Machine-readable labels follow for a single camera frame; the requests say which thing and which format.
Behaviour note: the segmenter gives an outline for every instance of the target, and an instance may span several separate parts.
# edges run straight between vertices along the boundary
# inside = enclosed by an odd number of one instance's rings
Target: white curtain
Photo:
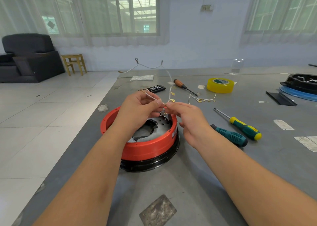
[[[57,47],[169,42],[169,0],[0,0],[0,37],[49,34]]]
[[[242,44],[317,43],[317,0],[253,0]]]

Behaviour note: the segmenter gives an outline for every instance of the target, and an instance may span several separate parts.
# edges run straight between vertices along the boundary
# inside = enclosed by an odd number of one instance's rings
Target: red circular base
[[[105,131],[112,125],[120,107],[115,108],[109,112],[101,122],[100,130],[104,134]],[[141,161],[155,158],[164,152],[168,151],[174,144],[177,136],[177,118],[175,115],[172,116],[172,127],[162,136],[147,142],[135,142],[126,143],[122,152],[121,159],[130,161]]]

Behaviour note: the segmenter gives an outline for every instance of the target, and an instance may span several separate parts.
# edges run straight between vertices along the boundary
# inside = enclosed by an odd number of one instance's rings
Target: black rubber ring
[[[120,168],[127,172],[144,172],[155,169],[167,161],[169,161],[177,152],[179,148],[180,137],[177,129],[176,140],[172,147],[165,153],[147,160],[142,161],[131,161],[131,160],[121,160]]]

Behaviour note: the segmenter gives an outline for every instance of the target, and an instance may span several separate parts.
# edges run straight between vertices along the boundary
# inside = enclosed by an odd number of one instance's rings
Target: yellow tape roll
[[[227,94],[232,92],[235,83],[226,78],[208,79],[207,89],[214,93]]]

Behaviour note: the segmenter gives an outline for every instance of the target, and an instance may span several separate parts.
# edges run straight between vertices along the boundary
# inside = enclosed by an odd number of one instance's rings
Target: black armchair
[[[39,83],[65,72],[49,35],[14,34],[2,38],[0,82]]]

